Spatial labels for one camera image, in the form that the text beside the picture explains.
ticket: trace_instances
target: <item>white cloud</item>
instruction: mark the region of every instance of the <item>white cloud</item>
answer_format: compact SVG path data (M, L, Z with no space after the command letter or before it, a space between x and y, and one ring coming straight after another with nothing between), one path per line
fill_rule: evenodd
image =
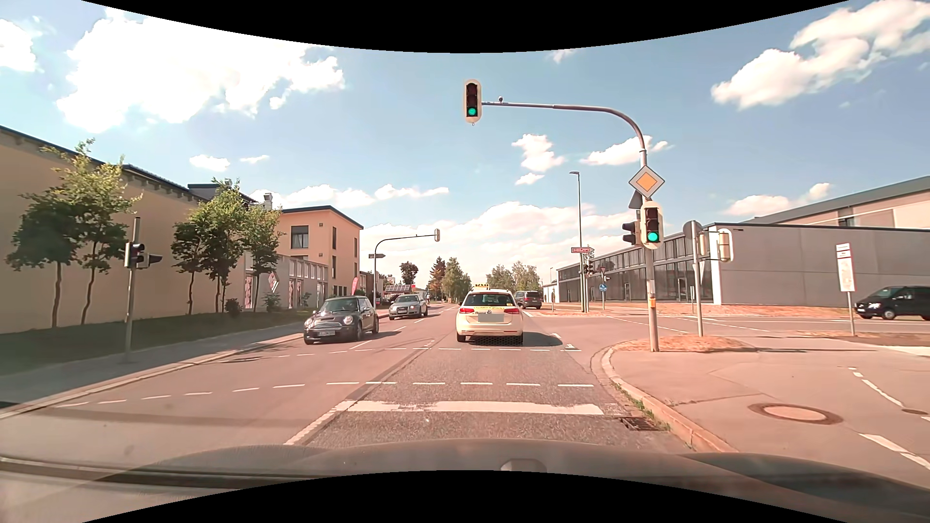
M930 3L878 0L853 11L843 7L798 32L789 49L767 49L730 80L711 88L717 103L739 109L779 105L844 80L860 81L875 64L930 49L930 31L912 34L930 20ZM796 52L810 44L805 58Z
M550 53L549 57L555 61L555 63L562 63L562 60L572 56L577 52L577 49L559 49Z
M645 149L648 153L655 153L663 149L671 148L669 143L664 140L653 145L652 137L649 135L643 135L643 141L645 141ZM633 137L623 143L611 145L605 151L594 151L588 154L587 158L581 160L581 163L595 166L621 166L639 162L639 159L639 139Z
M0 20L0 67L25 73L36 70L33 35L8 20Z
M429 191L420 192L417 189L410 188L395 189L392 185L387 184L375 191L374 196L371 196L359 189L340 191L328 184L323 184L307 186L295 193L287 195L268 191L266 189L259 189L249 196L260 201L264 194L271 193L272 205L274 205L275 208L279 206L283 208L298 208L312 205L333 205L337 208L355 208L371 205L379 200L388 200L402 196L422 198L437 194L448 194L448 192L448 187L437 187Z
M222 172L230 166L230 161L226 158L214 158L206 154L199 154L191 158L191 165L196 168L206 168Z
M546 135L524 134L523 137L511 144L524 150L524 161L521 166L538 172L546 172L565 162L564 156L556 156L550 151L552 142Z
M590 243L598 254L628 245L622 241L624 233L620 225L633 219L633 211L599 215L587 204L582 210L585 245ZM536 265L545 282L549 279L549 267L557 269L577 259L570 249L578 243L578 208L539 208L519 202L495 205L465 222L438 221L415 226L382 223L369 227L361 233L362 258L366 260L383 238L431 235L436 228L442 231L439 243L430 238L412 238L382 244L379 253L387 256L379 260L379 272L398 275L398 266L410 260L419 268L417 285L425 286L436 257L448 260L454 256L474 282L483 281L498 263L510 267L516 261ZM370 271L372 263L366 261L362 268Z
M532 172L527 172L525 175L521 176L515 185L532 185L539 181L540 178L543 178L543 174L533 174Z
M269 158L269 156L268 156L267 154L263 154L263 155L261 155L261 156L251 156L251 157L249 157L249 158L239 158L239 161L240 161L240 162L247 162L247 163L250 163L250 164L252 164L252 165L254 166L255 164L257 164L257 163L260 162L261 160L267 160L268 158Z
M794 200L788 199L786 196L753 194L737 200L724 212L732 216L766 216L822 200L827 196L830 188L831 185L825 181L816 183L808 189L807 193Z
M120 125L134 107L177 124L208 105L217 109L216 99L224 110L254 115L279 84L279 102L269 102L275 108L295 91L344 87L335 57L304 61L307 44L105 12L68 51L75 91L58 100L65 118L90 132Z

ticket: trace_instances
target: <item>dirt patch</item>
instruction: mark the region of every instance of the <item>dirt patch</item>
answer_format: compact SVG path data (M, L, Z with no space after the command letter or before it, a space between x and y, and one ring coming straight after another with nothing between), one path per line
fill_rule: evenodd
M630 340L614 345L615 351L648 351L649 340ZM658 350L664 353L716 353L729 351L754 351L755 347L732 338L721 336L698 336L681 334L663 336L658 339Z
M851 336L848 330L799 330L794 334L805 338L830 338L871 345L930 346L930 332L857 332L856 336Z
M577 307L573 303L565 303L564 307ZM623 314L624 312L636 310L646 312L645 303L608 303L607 311L613 314ZM661 315L694 315L696 308L690 303L656 303L656 311ZM815 317L846 319L849 317L849 311L845 308L836 307L786 307L780 305L713 305L702 304L701 312L704 315L719 316L787 316L787 317Z
M534 315L544 314L546 316L606 316L606 315L615 315L615 311L591 311L589 313L582 313L581 311L544 311L538 310L533 311Z

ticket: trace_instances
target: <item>silver car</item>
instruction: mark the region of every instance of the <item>silver car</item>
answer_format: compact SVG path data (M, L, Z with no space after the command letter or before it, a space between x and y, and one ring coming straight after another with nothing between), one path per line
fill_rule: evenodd
M388 318L391 320L399 317L425 317L430 315L430 305L419 294L404 294L398 296L391 309L388 310Z

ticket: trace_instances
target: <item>signpost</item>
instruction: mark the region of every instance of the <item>signpost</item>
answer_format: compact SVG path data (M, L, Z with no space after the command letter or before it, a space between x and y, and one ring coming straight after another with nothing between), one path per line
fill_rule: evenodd
M433 229L431 235L412 235L412 236L398 236L398 237L396 237L396 238L384 238L383 240L381 240L381 241L379 241L377 244L375 244L375 252L374 252L373 254L369 254L369 255L368 255L368 258L374 258L374 259L375 259L375 271L374 271L374 272L375 272L375 274L374 274L374 276L375 276L375 289L374 289L374 291L373 291L373 293L372 293L372 296L375 298L375 306L376 306L376 307L377 307L378 305L381 304L381 298L378 296L378 258L384 258L384 255L383 255L383 254L378 254L378 246L381 245L382 243L388 241L388 240L406 240L407 238L432 238L433 241L437 241L437 242L438 242L438 241L439 241L439 229Z
M597 289L601 291L601 310L603 311L604 310L604 295L607 292L607 284L602 283L600 286L598 286Z
M142 225L142 218L137 216L132 221L132 241L126 244L126 259L129 260L131 255L130 248L139 243L139 228ZM136 262L129 264L129 296L126 301L126 339L123 345L123 363L130 362L130 353L132 353L132 313L136 304Z
M684 237L687 239L687 241L691 242L691 250L692 250L692 253L694 254L693 269L695 272L695 305L697 306L697 335L698 336L704 335L704 316L700 310L700 290L701 290L700 278L704 271L703 271L703 266L700 262L700 259L698 258L698 252L700 251L699 241L700 241L701 230L703 230L703 228L704 227L697 220L689 221L682 228Z
M591 246L587 247L572 247L572 254L578 254L581 258L581 263L578 267L578 300L581 303L581 312L588 312L588 296L585 289L588 286L588 278L584 274L584 266L591 259L591 255L594 254L594 248Z
M481 84L477 80L468 80L465 86L465 120L473 124L477 121L476 116L480 117L480 113L472 115L472 112L469 110L469 103L473 102L474 96L477 96L480 100L481 98ZM612 114L626 122L632 127L633 132L636 133L636 139L639 142L640 150L640 170L636 173L637 176L633 177L631 184L636 188L636 192L641 195L645 200L650 200L651 195L654 194L659 187L665 183L658 174L652 169L646 170L646 147L645 147L645 135L643 131L636 125L636 122L632 118L621 113L616 109L610 107L599 107L595 105L562 105L562 104L552 104L552 103L515 103L510 101L504 101L503 97L498 97L498 101L481 101L482 106L493 106L493 107L530 107L535 109L556 109L561 111L585 111L585 112L594 112L594 113L607 113ZM633 196L633 199L630 203L632 206L636 200L639 199L636 195ZM653 257L653 251L649 248L644 248L644 261L645 261L645 277L646 277L646 293L649 300L649 348L652 352L658 352L658 315L656 314L656 269L655 269L655 258ZM584 281L584 276L581 275L582 283Z
M588 265L588 269L592 270L591 259L594 258L594 248L588 245L588 249L588 254L582 254L581 256L584 258L584 263ZM586 313L591 311L591 296L588 294L588 275L584 275L584 312Z
M633 196L630 198L630 204L627 206L633 210L639 210L643 207L643 195L639 191L633 191Z
M856 277L853 274L853 250L848 243L836 246L836 269L840 276L840 291L846 293L849 307L849 330L856 336L856 320L853 313L853 293L856 292Z

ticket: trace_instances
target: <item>blue sky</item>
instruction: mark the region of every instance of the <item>blue sky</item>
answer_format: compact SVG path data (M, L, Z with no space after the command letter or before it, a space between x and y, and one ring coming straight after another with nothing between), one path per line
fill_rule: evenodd
M0 124L65 147L97 137L97 158L125 154L181 184L239 178L286 207L335 205L365 226L364 249L440 227L439 244L386 250L395 272L416 263L421 285L436 256L458 256L473 280L516 260L548 279L574 260L568 171L581 172L584 243L623 246L633 133L606 114L497 107L471 126L465 79L482 82L486 101L630 115L666 180L654 197L671 233L928 174L928 25L928 2L846 2L557 54L430 55L7 0ZM535 180L518 184L524 176Z

